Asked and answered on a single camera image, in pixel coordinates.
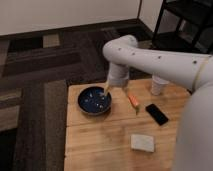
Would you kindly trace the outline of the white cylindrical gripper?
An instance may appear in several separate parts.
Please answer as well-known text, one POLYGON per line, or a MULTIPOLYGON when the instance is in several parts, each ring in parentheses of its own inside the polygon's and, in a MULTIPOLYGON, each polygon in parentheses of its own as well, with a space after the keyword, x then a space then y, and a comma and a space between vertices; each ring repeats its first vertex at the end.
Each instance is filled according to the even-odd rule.
POLYGON ((128 84, 128 81, 129 81, 129 68, 125 65, 111 63, 109 65, 107 82, 104 87, 104 95, 108 94, 110 86, 125 87, 128 84))

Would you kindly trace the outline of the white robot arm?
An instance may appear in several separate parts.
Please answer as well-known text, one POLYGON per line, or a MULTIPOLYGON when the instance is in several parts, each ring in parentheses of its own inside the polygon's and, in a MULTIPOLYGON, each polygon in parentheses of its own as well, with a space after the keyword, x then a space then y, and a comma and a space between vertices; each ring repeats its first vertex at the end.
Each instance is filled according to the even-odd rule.
POLYGON ((213 171, 213 55, 140 49, 132 35, 107 42, 107 82, 124 87, 134 67, 192 92, 178 126, 172 171, 213 171))

